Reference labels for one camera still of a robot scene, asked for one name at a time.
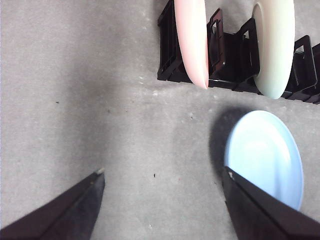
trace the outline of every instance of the floor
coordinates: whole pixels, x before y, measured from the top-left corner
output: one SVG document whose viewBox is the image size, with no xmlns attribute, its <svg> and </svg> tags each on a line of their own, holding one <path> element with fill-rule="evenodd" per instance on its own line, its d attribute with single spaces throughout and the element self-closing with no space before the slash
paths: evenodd
<svg viewBox="0 0 320 240">
<path fill-rule="evenodd" d="M 303 162 L 301 211 L 320 221 L 320 106 L 157 80 L 167 0 L 1 1 L 1 226 L 105 168 L 92 239 L 234 240 L 221 185 L 243 114 L 266 110 Z M 226 32 L 252 0 L 206 0 Z M 319 0 L 295 0 L 296 39 L 320 43 Z"/>
</svg>

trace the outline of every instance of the black plastic dish rack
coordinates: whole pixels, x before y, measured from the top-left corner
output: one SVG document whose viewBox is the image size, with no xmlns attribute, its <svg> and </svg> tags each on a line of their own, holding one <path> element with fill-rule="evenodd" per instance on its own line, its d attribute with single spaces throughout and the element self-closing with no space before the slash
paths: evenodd
<svg viewBox="0 0 320 240">
<path fill-rule="evenodd" d="M 169 0 L 159 19 L 160 66 L 158 80 L 191 83 L 179 47 L 174 1 Z M 256 22 L 250 18 L 234 34 L 224 32 L 218 8 L 207 24 L 209 87 L 261 95 L 254 76 L 260 71 Z M 288 84 L 282 95 L 289 100 L 320 104 L 320 44 L 311 47 L 308 35 L 294 43 Z"/>
</svg>

